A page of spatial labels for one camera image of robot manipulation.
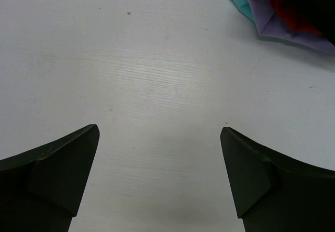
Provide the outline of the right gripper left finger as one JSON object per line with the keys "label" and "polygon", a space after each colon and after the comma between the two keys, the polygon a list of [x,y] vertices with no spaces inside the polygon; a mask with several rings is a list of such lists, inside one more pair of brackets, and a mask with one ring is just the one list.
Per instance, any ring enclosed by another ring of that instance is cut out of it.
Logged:
{"label": "right gripper left finger", "polygon": [[68,231],[95,158],[99,129],[87,125],[1,160],[1,231]]}

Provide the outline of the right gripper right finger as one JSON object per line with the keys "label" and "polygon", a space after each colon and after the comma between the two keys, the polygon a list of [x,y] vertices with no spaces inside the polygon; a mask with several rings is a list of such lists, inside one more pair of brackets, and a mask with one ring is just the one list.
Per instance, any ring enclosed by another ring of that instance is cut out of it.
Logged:
{"label": "right gripper right finger", "polygon": [[245,231],[334,231],[334,171],[224,127],[220,135],[237,217]]}

